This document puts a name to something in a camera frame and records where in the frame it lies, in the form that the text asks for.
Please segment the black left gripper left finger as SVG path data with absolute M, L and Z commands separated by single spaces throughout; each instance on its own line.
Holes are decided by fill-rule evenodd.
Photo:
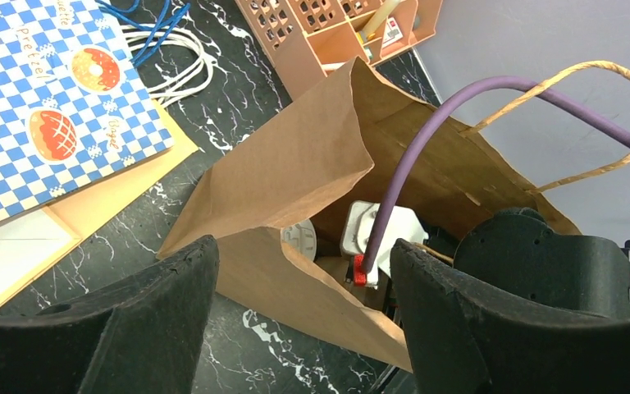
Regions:
M 188 393 L 219 271 L 203 236 L 38 314 L 0 318 L 0 393 Z

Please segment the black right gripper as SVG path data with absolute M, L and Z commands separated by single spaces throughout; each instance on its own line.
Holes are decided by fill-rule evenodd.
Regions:
M 398 239 L 420 241 L 432 256 L 485 283 L 550 307 L 605 318 L 630 319 L 630 261 L 611 240 L 564 235 L 531 208 L 508 208 L 456 241 L 438 227 L 424 227 L 410 208 L 394 207 L 372 268 L 363 264 L 379 204 L 350 205 L 340 248 L 352 257 L 350 277 L 375 287 L 390 274 L 390 250 Z

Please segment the brown paper bag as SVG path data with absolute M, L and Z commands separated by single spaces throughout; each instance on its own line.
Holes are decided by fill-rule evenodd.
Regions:
M 545 188 L 516 172 L 480 132 L 538 97 L 628 147 L 623 158 L 553 187 L 629 164 L 629 132 L 554 90 L 592 67 L 630 80 L 630 70 L 616 63 L 581 62 L 541 83 L 479 80 L 435 108 L 355 58 L 208 169 L 157 256 L 214 236 L 220 294 L 312 337 L 410 370 L 402 329 L 287 245 L 281 230 L 310 219 L 318 237 L 333 241 L 353 201 L 378 202 L 393 188 L 403 206 L 456 236 L 496 210 L 519 206 L 535 208 L 558 231 L 577 233 L 545 198 Z

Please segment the white lid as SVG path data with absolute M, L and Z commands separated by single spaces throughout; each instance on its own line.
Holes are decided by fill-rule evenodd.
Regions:
M 300 252 L 304 257 L 314 261 L 317 255 L 317 234 L 310 219 L 281 230 L 281 239 Z

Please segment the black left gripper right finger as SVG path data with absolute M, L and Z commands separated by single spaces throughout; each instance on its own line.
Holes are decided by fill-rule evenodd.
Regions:
M 630 393 L 630 320 L 538 304 L 407 241 L 392 278 L 421 393 Z

